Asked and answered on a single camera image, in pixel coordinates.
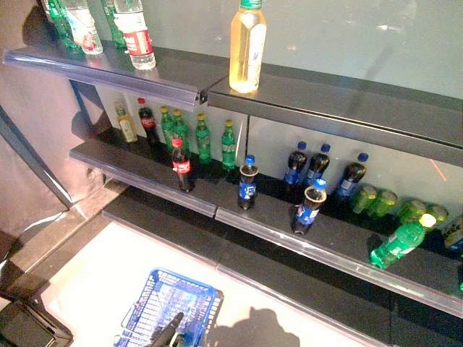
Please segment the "dark robot left hand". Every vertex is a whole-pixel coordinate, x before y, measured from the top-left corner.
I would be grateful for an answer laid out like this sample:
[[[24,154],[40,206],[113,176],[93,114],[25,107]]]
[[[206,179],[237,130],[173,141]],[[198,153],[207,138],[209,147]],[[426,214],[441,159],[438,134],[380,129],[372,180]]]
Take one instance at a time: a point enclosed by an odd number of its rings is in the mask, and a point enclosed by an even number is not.
[[[151,338],[149,346],[166,346],[170,343],[183,317],[184,313],[179,312],[166,327],[162,328]]]

